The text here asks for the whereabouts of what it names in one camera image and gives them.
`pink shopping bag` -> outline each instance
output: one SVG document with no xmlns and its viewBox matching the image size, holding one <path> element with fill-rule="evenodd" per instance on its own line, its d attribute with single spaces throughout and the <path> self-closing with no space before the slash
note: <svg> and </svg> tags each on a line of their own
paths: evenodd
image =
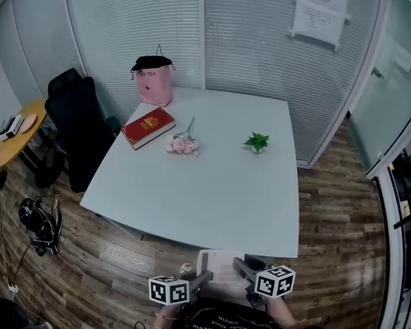
<svg viewBox="0 0 411 329">
<path fill-rule="evenodd" d="M 172 61 L 164 56 L 142 56 L 137 59 L 131 73 L 133 78 L 136 76 L 141 101 L 157 106 L 166 106 L 172 101 L 169 65 Z"/>
</svg>

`red book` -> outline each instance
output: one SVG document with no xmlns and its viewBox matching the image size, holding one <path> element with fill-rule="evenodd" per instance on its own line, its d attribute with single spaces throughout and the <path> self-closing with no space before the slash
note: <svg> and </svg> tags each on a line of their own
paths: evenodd
<svg viewBox="0 0 411 329">
<path fill-rule="evenodd" d="M 122 128 L 122 133 L 137 150 L 157 136 L 175 127 L 175 119 L 161 107 Z"/>
</svg>

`window blinds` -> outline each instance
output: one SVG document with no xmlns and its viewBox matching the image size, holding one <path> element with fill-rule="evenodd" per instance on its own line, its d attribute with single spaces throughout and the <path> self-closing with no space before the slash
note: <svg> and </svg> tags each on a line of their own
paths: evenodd
<svg viewBox="0 0 411 329">
<path fill-rule="evenodd" d="M 173 85 L 200 87 L 198 0 L 67 0 L 77 44 L 99 101 L 126 122 L 140 99 L 131 68 L 140 56 L 164 56 Z"/>
<path fill-rule="evenodd" d="M 205 0 L 206 88 L 287 101 L 297 159 L 309 162 L 358 76 L 378 5 L 349 0 L 335 52 L 290 36 L 295 0 Z"/>
<path fill-rule="evenodd" d="M 12 0 L 27 62 L 44 97 L 49 82 L 75 67 L 83 75 L 65 0 Z"/>
<path fill-rule="evenodd" d="M 0 62 L 22 106 L 42 98 L 21 48 L 11 0 L 0 5 Z"/>
</svg>

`door frame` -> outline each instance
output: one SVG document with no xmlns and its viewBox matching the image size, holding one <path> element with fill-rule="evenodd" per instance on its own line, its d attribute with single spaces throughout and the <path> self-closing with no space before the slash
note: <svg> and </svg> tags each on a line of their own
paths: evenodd
<svg viewBox="0 0 411 329">
<path fill-rule="evenodd" d="M 347 97 L 344 106 L 337 115 L 336 120 L 331 126 L 330 131 L 326 134 L 323 143 L 316 151 L 315 155 L 312 157 L 312 159 L 309 161 L 307 165 L 304 165 L 302 162 L 297 162 L 297 166 L 299 168 L 311 169 L 315 165 L 317 160 L 320 158 L 321 154 L 326 149 L 327 145 L 334 137 L 336 131 L 340 127 L 348 111 L 351 111 L 353 110 L 353 108 L 355 108 L 356 103 L 361 97 L 362 92 L 366 86 L 366 83 L 370 78 L 371 70 L 375 65 L 377 54 L 381 45 L 381 35 L 383 35 L 383 32 L 386 28 L 386 11 L 389 11 L 390 4 L 391 0 L 379 0 L 379 7 L 377 9 L 377 16 L 375 28 L 373 30 L 373 35 L 371 36 L 370 44 L 367 49 L 367 53 L 364 57 L 362 67 L 358 73 L 355 83 L 351 87 L 350 94 Z"/>
<path fill-rule="evenodd" d="M 379 184 L 380 201 L 385 214 L 385 238 L 388 241 L 385 264 L 385 302 L 379 316 L 378 328 L 394 328 L 403 293 L 403 267 L 405 265 L 403 228 L 394 228 L 394 225 L 401 220 L 399 196 L 388 167 L 380 169 L 375 178 Z"/>
</svg>

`yellow round table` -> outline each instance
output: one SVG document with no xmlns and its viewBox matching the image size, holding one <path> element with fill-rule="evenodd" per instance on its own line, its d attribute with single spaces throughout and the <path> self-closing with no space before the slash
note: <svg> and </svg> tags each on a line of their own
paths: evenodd
<svg viewBox="0 0 411 329">
<path fill-rule="evenodd" d="M 45 99 L 37 100 L 30 105 L 22 108 L 18 113 L 21 114 L 24 119 L 31 114 L 36 114 L 36 122 L 26 133 L 23 134 L 17 132 L 14 138 L 0 141 L 0 167 L 6 166 L 9 162 L 11 162 L 18 156 L 31 169 L 31 171 L 35 170 L 35 167 L 26 158 L 22 151 L 24 151 L 29 156 L 29 158 L 34 162 L 35 165 L 38 165 L 38 157 L 27 146 L 27 144 L 35 136 L 37 131 L 40 129 L 42 122 L 47 117 L 47 112 L 44 108 L 45 102 Z M 42 130 L 40 130 L 39 132 L 41 139 L 47 144 L 47 146 L 50 146 L 44 132 L 42 132 Z"/>
</svg>

